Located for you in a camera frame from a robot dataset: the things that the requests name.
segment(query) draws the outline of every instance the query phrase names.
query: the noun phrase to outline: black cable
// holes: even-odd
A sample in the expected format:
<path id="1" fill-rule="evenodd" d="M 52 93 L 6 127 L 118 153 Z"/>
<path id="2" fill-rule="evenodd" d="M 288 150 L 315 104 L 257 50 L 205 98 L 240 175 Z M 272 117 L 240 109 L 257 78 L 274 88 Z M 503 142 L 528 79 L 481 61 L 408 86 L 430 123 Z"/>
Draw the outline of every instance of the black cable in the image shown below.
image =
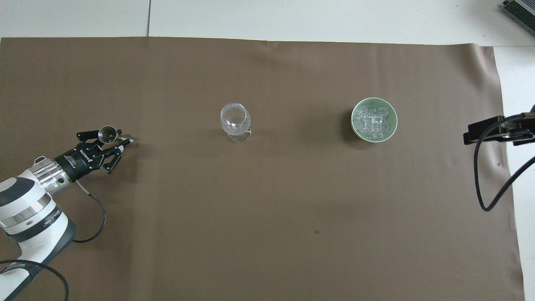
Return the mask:
<path id="1" fill-rule="evenodd" d="M 99 199 L 97 199 L 94 195 L 92 195 L 91 193 L 87 193 L 87 195 L 92 197 L 93 199 L 95 199 L 97 201 L 97 203 L 100 205 L 100 207 L 102 208 L 103 219 L 102 219 L 101 228 L 98 230 L 98 232 L 95 235 L 93 235 L 92 237 L 90 237 L 88 239 L 84 239 L 84 240 L 76 240 L 76 239 L 72 240 L 73 242 L 79 243 L 79 244 L 80 243 L 90 242 L 91 240 L 95 239 L 98 235 L 100 235 L 102 230 L 104 230 L 104 226 L 106 225 L 106 209 L 104 208 L 104 204 L 102 204 L 102 202 Z"/>
<path id="2" fill-rule="evenodd" d="M 39 266 L 39 267 L 42 267 L 44 269 L 47 269 L 49 271 L 51 271 L 52 273 L 54 273 L 54 275 L 58 276 L 58 278 L 63 282 L 63 286 L 65 287 L 65 301 L 68 301 L 68 284 L 67 284 L 67 280 L 65 280 L 65 277 L 63 277 L 62 274 L 60 274 L 58 271 L 56 271 L 55 269 L 45 265 L 45 264 L 42 264 L 40 262 L 36 262 L 36 261 L 30 261 L 30 260 L 24 260 L 24 259 L 8 259 L 8 260 L 0 260 L 0 264 L 9 264 L 9 263 L 14 263 L 14 262 L 20 262 L 22 264 L 31 264 L 31 265 L 36 265 L 36 266 Z"/>
<path id="3" fill-rule="evenodd" d="M 505 122 L 510 122 L 510 121 L 518 121 L 518 120 L 523 119 L 524 117 L 525 117 L 524 114 L 518 114 L 518 115 L 509 116 L 509 117 L 506 117 L 506 118 L 504 118 L 504 119 L 502 119 L 500 121 L 497 121 L 497 122 L 491 124 L 489 127 L 487 127 L 481 133 L 481 136 L 477 140 L 476 149 L 474 150 L 474 154 L 473 154 L 473 175 L 474 175 L 474 180 L 476 182 L 476 193 L 477 193 L 477 198 L 479 200 L 479 205 L 481 206 L 481 209 L 483 209 L 486 212 L 489 212 L 490 210 L 492 210 L 492 208 L 494 208 L 494 206 L 496 205 L 498 200 L 500 200 L 500 198 L 503 196 L 503 194 L 505 193 L 507 188 L 509 188 L 511 186 L 511 184 L 520 176 L 520 174 L 522 174 L 526 169 L 528 169 L 532 164 L 535 163 L 535 157 L 531 158 L 524 165 L 522 165 L 507 180 L 507 182 L 505 182 L 505 184 L 502 186 L 500 191 L 496 194 L 496 196 L 492 200 L 491 204 L 488 207 L 485 207 L 485 204 L 483 203 L 483 199 L 481 197 L 481 191 L 480 191 L 480 188 L 479 188 L 479 174 L 478 174 L 478 167 L 477 167 L 477 157 L 478 157 L 478 153 L 479 153 L 479 148 L 481 146 L 481 143 L 483 143 L 483 140 L 485 140 L 485 138 L 487 138 L 488 134 L 492 130 L 494 130 L 496 127 L 498 127 L 500 124 L 505 123 Z"/>

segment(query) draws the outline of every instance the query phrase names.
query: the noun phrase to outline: brown tablecloth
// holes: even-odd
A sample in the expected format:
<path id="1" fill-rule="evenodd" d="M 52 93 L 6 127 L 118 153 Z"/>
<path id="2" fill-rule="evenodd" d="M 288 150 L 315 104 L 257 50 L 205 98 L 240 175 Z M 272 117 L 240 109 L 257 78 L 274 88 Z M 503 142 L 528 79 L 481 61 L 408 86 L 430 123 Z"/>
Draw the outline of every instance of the brown tablecloth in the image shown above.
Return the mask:
<path id="1" fill-rule="evenodd" d="M 103 234 L 51 265 L 71 300 L 523 300 L 513 199 L 477 204 L 467 125 L 502 114 L 493 50 L 471 44 L 159 37 L 2 39 L 0 176 L 113 125 L 136 138 L 86 188 Z M 398 113 L 387 142 L 350 112 Z M 253 134 L 231 142 L 240 102 Z M 480 156 L 484 195 L 509 177 L 505 145 Z M 100 208 L 55 197 L 92 235 Z M 0 237 L 2 258 L 19 255 Z M 61 299 L 42 273 L 19 300 Z"/>

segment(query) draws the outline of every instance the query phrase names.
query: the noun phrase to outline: bowl rim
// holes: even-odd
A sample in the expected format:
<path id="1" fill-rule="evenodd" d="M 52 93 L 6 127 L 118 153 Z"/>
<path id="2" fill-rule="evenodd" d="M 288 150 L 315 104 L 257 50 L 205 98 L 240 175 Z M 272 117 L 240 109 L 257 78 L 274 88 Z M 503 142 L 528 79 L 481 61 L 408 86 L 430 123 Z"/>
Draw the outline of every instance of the bowl rim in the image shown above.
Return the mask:
<path id="1" fill-rule="evenodd" d="M 353 124 L 353 113 L 355 112 L 355 109 L 364 101 L 368 100 L 368 99 L 379 99 L 379 100 L 382 100 L 384 101 L 385 103 L 387 103 L 391 108 L 392 108 L 392 111 L 394 112 L 394 115 L 396 116 L 396 126 L 394 128 L 394 131 L 392 132 L 392 134 L 390 136 L 388 136 L 387 138 L 383 139 L 383 140 L 379 140 L 379 141 L 372 141 L 372 140 L 368 140 L 366 138 L 364 138 L 363 136 L 361 136 L 357 130 L 355 129 L 355 125 Z M 390 139 L 390 137 L 392 137 L 395 133 L 396 133 L 396 130 L 398 129 L 398 113 L 396 113 L 396 110 L 394 109 L 394 106 L 392 106 L 388 101 L 380 98 L 380 97 L 367 97 L 367 98 L 364 98 L 363 100 L 359 101 L 357 103 L 357 105 L 353 108 L 353 110 L 351 111 L 351 117 L 350 117 L 350 120 L 351 122 L 351 128 L 353 129 L 353 132 L 355 133 L 355 135 L 357 135 L 359 138 L 361 138 L 362 140 L 364 141 L 368 141 L 368 142 L 371 142 L 371 143 L 380 143 L 380 142 L 384 142 L 388 139 Z"/>

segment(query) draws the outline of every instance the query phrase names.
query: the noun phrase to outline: wine glass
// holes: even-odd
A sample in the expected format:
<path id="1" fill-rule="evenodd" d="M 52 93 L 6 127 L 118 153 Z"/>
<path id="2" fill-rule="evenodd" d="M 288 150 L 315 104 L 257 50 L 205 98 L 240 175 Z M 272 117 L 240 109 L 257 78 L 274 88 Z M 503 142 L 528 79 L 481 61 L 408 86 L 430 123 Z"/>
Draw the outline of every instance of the wine glass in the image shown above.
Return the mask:
<path id="1" fill-rule="evenodd" d="M 221 127 L 234 142 L 244 142 L 251 137 L 251 116 L 239 103 L 229 103 L 221 109 Z"/>

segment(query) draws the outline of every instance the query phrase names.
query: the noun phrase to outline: white table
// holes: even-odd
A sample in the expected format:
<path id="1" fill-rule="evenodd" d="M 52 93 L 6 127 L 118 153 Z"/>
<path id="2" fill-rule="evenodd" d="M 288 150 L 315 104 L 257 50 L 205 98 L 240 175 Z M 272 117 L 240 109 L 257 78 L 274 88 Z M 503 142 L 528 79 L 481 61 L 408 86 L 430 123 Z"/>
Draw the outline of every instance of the white table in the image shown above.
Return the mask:
<path id="1" fill-rule="evenodd" d="M 499 0 L 3 0 L 0 2 L 0 37 L 150 35 L 278 41 L 476 43 L 494 46 L 503 110 L 508 116 L 528 111 L 535 104 L 535 36 L 503 14 L 499 5 Z M 507 155 L 513 173 L 535 155 L 535 144 L 508 145 Z M 513 184 L 527 301 L 535 301 L 534 179 L 535 168 L 532 167 Z M 486 193 L 488 199 L 494 192 Z"/>

